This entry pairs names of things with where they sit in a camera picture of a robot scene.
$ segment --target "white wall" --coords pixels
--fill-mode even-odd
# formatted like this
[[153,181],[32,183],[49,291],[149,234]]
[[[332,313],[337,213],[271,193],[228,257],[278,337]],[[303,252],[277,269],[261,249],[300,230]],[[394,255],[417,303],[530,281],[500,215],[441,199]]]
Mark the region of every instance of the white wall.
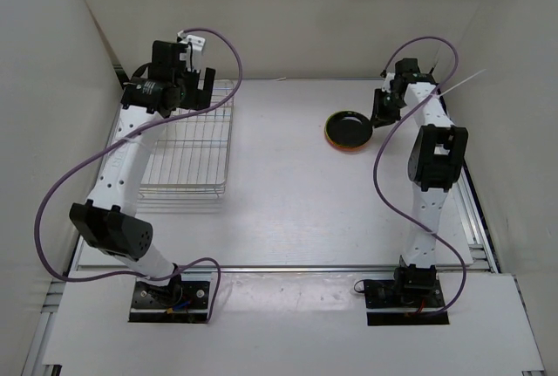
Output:
[[[209,26],[237,45],[251,78],[370,77],[401,42],[422,34],[461,38],[480,0],[86,0],[128,73],[151,58],[154,39]],[[427,68],[438,44],[418,44]],[[221,78],[234,60],[215,41]]]
[[[19,375],[49,278],[32,226],[47,188],[105,145],[119,85],[83,0],[0,0],[0,374]],[[61,189],[45,217],[48,257],[59,270],[94,168]]]
[[504,271],[511,271],[549,374],[558,374],[558,0],[484,0],[459,45],[446,101],[470,133],[467,162]]

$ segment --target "robotic arm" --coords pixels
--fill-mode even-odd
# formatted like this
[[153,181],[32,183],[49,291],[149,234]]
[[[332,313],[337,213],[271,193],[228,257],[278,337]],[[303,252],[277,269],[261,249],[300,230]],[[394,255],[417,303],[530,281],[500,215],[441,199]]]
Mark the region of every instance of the robotic arm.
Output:
[[[395,64],[374,94],[372,125],[388,126],[401,120],[400,109],[421,103],[437,84],[430,73],[421,73],[415,58]],[[412,181],[412,217],[438,232],[439,218],[449,189],[459,179],[468,133],[447,117],[439,98],[430,99],[414,114],[419,127],[408,164]],[[412,224],[394,275],[396,297],[434,297],[437,290],[436,240]]]
[[[198,89],[204,46],[204,38],[180,33],[178,43],[153,43],[152,61],[142,67],[143,72],[148,69],[147,78],[141,78],[140,68],[126,84],[113,141],[169,117],[177,108],[209,107],[215,70],[206,69],[203,89]],[[111,152],[86,202],[74,203],[70,210],[70,219],[87,244],[151,278],[168,276],[176,268],[154,246],[152,225],[135,217],[141,180],[164,128],[150,128]],[[145,290],[162,303],[180,298],[180,276],[144,281]]]

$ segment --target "blue wire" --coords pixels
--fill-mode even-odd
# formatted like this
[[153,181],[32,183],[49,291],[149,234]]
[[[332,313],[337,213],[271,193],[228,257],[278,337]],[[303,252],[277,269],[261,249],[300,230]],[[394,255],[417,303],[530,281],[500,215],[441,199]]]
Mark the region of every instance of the blue wire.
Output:
[[177,311],[179,309],[182,309],[183,307],[188,306],[189,304],[190,304],[189,300],[187,300],[183,304],[177,304],[176,306],[173,306],[173,311]]

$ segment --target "wire rack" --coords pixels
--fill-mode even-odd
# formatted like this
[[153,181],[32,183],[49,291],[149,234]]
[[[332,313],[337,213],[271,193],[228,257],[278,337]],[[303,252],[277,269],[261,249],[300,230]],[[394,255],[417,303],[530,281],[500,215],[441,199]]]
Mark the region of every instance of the wire rack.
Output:
[[[215,81],[212,104],[232,90],[232,81]],[[233,125],[231,99],[210,113],[167,125],[147,164],[139,201],[220,197],[225,192]],[[179,109],[173,115],[188,113]]]

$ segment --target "white tabletop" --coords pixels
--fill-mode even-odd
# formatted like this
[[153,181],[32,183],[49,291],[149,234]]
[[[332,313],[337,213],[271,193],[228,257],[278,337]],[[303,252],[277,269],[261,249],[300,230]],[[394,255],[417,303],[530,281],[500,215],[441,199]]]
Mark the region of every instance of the white tabletop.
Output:
[[[75,277],[88,273],[75,272]],[[511,276],[472,273],[449,325],[366,326],[349,273],[226,274],[209,325],[130,324],[133,278],[67,284],[45,364],[61,376],[521,375],[541,370]],[[449,298],[459,273],[440,273]]]
[[[398,262],[409,223],[391,212],[372,184],[372,166],[389,127],[366,149],[344,154],[323,135],[340,110],[370,116],[378,81],[245,81],[235,98],[225,195],[205,209],[139,213],[154,243],[171,261],[212,256],[223,265],[341,266]],[[417,136],[410,120],[392,139],[380,165],[380,184],[404,211],[412,205],[407,161]],[[456,200],[448,197],[440,235],[467,263],[469,253]],[[439,264],[458,264],[444,247]],[[85,246],[80,266],[117,262]]]

